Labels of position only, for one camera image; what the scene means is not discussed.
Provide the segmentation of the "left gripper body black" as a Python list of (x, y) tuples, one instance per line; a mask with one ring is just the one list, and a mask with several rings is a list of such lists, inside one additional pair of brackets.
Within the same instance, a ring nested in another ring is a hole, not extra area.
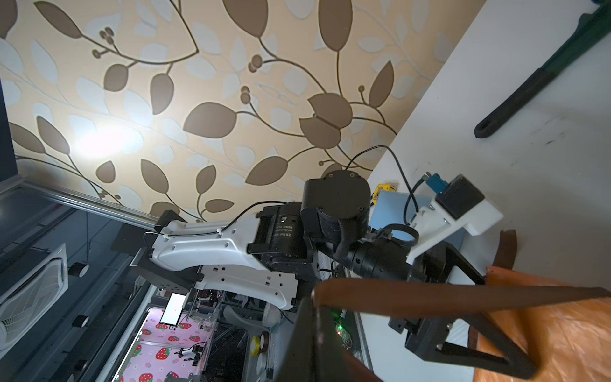
[(306, 182), (300, 217), (308, 251), (322, 252), (363, 279), (406, 281), (418, 233), (404, 224), (369, 226), (369, 184), (350, 170)]

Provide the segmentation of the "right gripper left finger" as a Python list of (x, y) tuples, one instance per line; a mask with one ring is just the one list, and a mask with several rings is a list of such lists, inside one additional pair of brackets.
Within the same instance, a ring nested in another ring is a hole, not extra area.
[(312, 299), (304, 299), (298, 309), (291, 340), (276, 373), (277, 381), (314, 381), (316, 376), (314, 339), (316, 318)]

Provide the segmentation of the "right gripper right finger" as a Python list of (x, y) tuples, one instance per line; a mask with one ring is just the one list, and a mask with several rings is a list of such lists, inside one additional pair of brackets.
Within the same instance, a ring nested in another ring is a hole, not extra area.
[(314, 316), (315, 381), (380, 381), (374, 372), (342, 347), (329, 309), (315, 307)]

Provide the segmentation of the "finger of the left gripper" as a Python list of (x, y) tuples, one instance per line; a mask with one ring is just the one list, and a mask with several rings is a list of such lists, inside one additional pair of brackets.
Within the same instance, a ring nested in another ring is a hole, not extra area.
[(448, 342), (456, 318), (404, 319), (405, 348), (423, 361), (484, 369), (522, 380), (536, 375), (533, 360), (491, 319), (485, 315), (469, 315), (462, 320), (501, 354), (496, 356)]
[(450, 273), (457, 267), (476, 285), (484, 285), (485, 277), (452, 244), (443, 241), (421, 256), (426, 281), (448, 283)]

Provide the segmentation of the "blue gift box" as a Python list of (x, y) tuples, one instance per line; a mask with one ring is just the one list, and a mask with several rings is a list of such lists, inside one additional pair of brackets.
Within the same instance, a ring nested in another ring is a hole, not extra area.
[[(383, 229), (388, 224), (403, 224), (404, 219), (402, 214), (404, 213), (404, 206), (406, 204), (408, 195), (397, 192), (382, 191), (380, 193), (378, 203), (372, 210), (372, 216), (370, 219), (370, 226), (373, 229)], [(420, 208), (428, 206), (431, 203), (432, 197), (427, 195), (415, 195)], [(407, 216), (409, 220), (415, 215), (415, 207), (410, 204), (407, 210)], [(406, 232), (393, 231), (393, 237), (398, 240), (412, 241), (413, 236)], [(463, 240), (466, 235), (466, 230), (460, 229), (453, 235), (445, 239), (446, 242), (455, 246), (456, 249), (461, 249)]]

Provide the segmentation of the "brown ribbon bow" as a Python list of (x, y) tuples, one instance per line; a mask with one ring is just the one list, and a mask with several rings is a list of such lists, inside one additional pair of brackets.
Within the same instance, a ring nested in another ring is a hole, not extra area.
[(599, 287), (490, 286), (331, 279), (313, 290), (313, 308), (345, 309), (393, 318), (460, 318), (590, 299), (604, 299)]

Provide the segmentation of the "orange gift box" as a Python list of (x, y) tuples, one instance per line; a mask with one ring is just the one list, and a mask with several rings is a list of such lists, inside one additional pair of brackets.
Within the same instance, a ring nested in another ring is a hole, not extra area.
[(610, 380), (610, 299), (493, 312), (538, 367), (534, 381)]

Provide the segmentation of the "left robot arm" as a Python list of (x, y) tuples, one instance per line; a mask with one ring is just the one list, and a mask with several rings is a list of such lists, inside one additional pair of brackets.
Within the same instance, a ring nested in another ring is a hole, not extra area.
[(326, 255), (364, 279), (445, 283), (454, 268), (474, 283), (484, 277), (449, 242), (460, 230), (478, 236), (502, 213), (463, 176), (426, 174), (428, 202), (408, 197), (400, 218), (369, 224), (369, 184), (333, 170), (305, 184), (299, 202), (261, 202), (224, 225), (184, 221), (168, 210), (132, 261), (146, 281), (174, 294), (229, 291), (289, 310), (321, 277)]

